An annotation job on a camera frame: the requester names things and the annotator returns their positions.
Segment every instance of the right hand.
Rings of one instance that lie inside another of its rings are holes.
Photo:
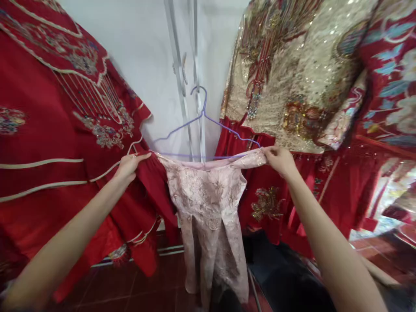
[[[262,148],[267,161],[284,179],[299,173],[291,152],[278,146]]]

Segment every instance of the cream trim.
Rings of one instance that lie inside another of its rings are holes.
[[[81,163],[84,159],[68,159],[68,158],[51,158],[46,160],[41,160],[38,162],[30,162],[26,164],[0,164],[0,169],[24,169],[24,168],[33,168],[49,163]]]
[[[52,27],[55,27],[56,29],[59,29],[59,30],[62,30],[63,32],[66,32],[67,34],[70,34],[70,35],[73,35],[74,37],[77,37],[77,38],[82,38],[83,37],[83,35],[82,35],[82,33],[81,33],[81,30],[79,29],[79,27],[78,27],[78,24],[76,23],[76,22],[74,22],[73,20],[72,20],[72,18],[66,13],[66,15],[69,17],[69,19],[74,23],[74,25],[75,25],[75,27],[76,27],[76,29],[77,29],[77,31],[78,31],[78,33],[75,33],[75,32],[73,32],[73,31],[71,31],[71,30],[69,30],[69,29],[66,29],[66,28],[64,28],[64,27],[62,27],[62,26],[59,26],[59,25],[57,25],[57,24],[55,24],[55,23],[52,23],[52,22],[50,22],[50,21],[48,21],[47,19],[44,19],[44,18],[42,18],[42,17],[40,17],[40,16],[37,16],[35,13],[33,13],[33,12],[30,12],[27,8],[25,8],[23,5],[21,5],[21,4],[18,4],[15,0],[9,0],[11,3],[13,3],[16,7],[18,7],[19,9],[21,9],[24,13],[26,13],[27,15],[29,15],[29,16],[31,16],[31,17],[33,17],[34,19],[36,19],[36,20],[38,20],[38,21],[40,21],[40,22],[42,22],[42,23],[44,23],[44,24],[46,24],[46,25],[49,25],[49,26],[52,26]]]
[[[27,191],[20,192],[18,194],[0,197],[0,202],[7,202],[12,199],[16,199],[16,198],[23,197],[28,194],[40,191],[42,189],[48,189],[52,187],[59,187],[59,186],[65,186],[65,185],[79,185],[79,184],[86,184],[86,183],[87,181],[65,181],[65,182],[55,182],[55,183],[44,184],[44,185],[40,185],[31,189],[28,189]]]
[[[135,239],[137,239],[141,234],[143,233],[143,231],[141,231],[138,235],[136,235],[133,239],[127,241],[128,243],[133,242]]]
[[[88,81],[90,81],[94,86],[100,86],[101,85],[101,81],[103,79],[103,76],[107,74],[107,64],[106,61],[110,58],[110,56],[107,54],[105,57],[103,57],[101,60],[104,64],[104,71],[100,74],[98,74],[98,82],[92,81],[90,78],[88,78],[87,76],[84,76],[83,74],[80,74],[77,71],[73,71],[71,69],[59,69],[56,68],[52,65],[50,65],[48,62],[46,62],[45,60],[43,60],[40,56],[36,55],[36,53],[31,50],[30,48],[28,48],[25,43],[23,41],[20,41],[14,34],[12,34],[9,29],[7,27],[5,27],[2,23],[0,23],[0,28],[10,36],[10,38],[12,38],[14,41],[16,41],[18,44],[20,44],[29,54],[31,54],[33,57],[35,57],[39,62],[41,62],[43,65],[49,67],[50,69],[56,71],[56,72],[60,72],[63,74],[75,74],[78,75],[84,79],[87,79]]]
[[[150,113],[150,115],[148,117],[146,117],[145,119],[142,120],[142,123],[145,122],[146,120],[148,120],[149,118],[151,118],[153,116],[152,113]]]
[[[143,107],[144,103],[142,102],[142,104],[140,104],[140,106],[138,108],[135,108],[132,112],[131,112],[131,117],[133,117],[134,113],[136,113],[137,111],[141,110]]]
[[[133,240],[130,240],[129,242],[132,242],[132,243],[134,243],[134,245],[135,246],[137,246],[137,245],[140,245],[140,244],[142,244],[142,243],[144,243],[144,241],[146,240],[146,238],[147,238],[147,235],[149,235],[149,233],[153,230],[153,228],[155,227],[155,225],[156,225],[156,223],[157,223],[157,221],[160,219],[160,217],[159,216],[156,216],[156,219],[155,219],[155,223],[153,223],[153,225],[152,225],[152,227],[150,228],[150,230],[146,233],[146,234],[144,234],[144,236],[143,236],[143,238],[141,238],[139,241],[133,241]]]
[[[338,166],[338,163],[339,163],[339,160],[340,160],[340,159],[341,159],[341,158],[338,156],[337,160],[335,161],[335,164],[334,164],[334,165],[333,165],[333,167],[332,167],[331,173],[329,173],[329,176],[328,176],[328,178],[326,179],[326,182],[325,182],[324,188],[322,189],[321,197],[319,197],[319,200],[318,200],[318,203],[319,203],[319,204],[321,203],[322,199],[324,198],[324,194],[325,194],[325,192],[326,192],[326,189],[327,189],[327,187],[328,187],[328,184],[329,184],[329,182],[331,181],[332,176],[334,175],[334,171],[335,171],[335,169],[337,168],[337,166]]]
[[[130,144],[129,150],[127,151],[127,154],[126,155],[129,155],[130,154],[131,148],[133,147],[134,144],[140,143],[142,140],[143,140],[143,135],[140,137],[140,140],[138,140],[136,142],[132,142]]]
[[[92,180],[90,180],[90,182],[95,182],[99,179],[101,179],[103,176],[106,176],[111,170],[114,169],[114,167],[118,166],[120,164],[120,160],[118,162],[116,162],[114,165],[112,165],[106,172],[104,172],[102,175],[98,176],[97,178],[94,178]]]

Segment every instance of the metal pole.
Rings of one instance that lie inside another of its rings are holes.
[[[198,64],[198,0],[193,1],[193,58],[194,58],[194,84],[196,86],[195,101],[197,105],[198,114],[203,109],[203,103],[201,101],[199,93],[199,64]],[[205,161],[206,149],[205,149],[205,118],[199,120],[199,152],[201,155],[201,162]]]
[[[165,0],[166,19],[168,22],[170,45],[172,48],[173,66],[176,74],[176,84],[178,86],[179,102],[181,104],[183,123],[189,120],[188,108],[186,106],[186,90],[183,82],[182,75],[182,61],[181,52],[179,50],[178,32],[176,30],[175,11],[173,9],[173,0]],[[188,125],[188,137],[189,137],[189,160],[194,161],[192,154],[192,137],[191,126]]]

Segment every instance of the red robe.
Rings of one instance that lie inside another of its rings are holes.
[[[105,185],[130,144],[148,150],[151,113],[107,52],[57,3],[0,4],[0,228],[31,259]],[[155,231],[177,227],[164,167],[151,157],[55,294],[110,255],[156,270]]]

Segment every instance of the pink dress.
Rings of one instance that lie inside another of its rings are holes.
[[[260,149],[206,163],[173,161],[157,154],[166,168],[170,196],[178,208],[185,249],[189,293],[200,287],[208,311],[213,282],[227,285],[244,303],[248,300],[238,202],[247,181],[241,169],[264,165]]]

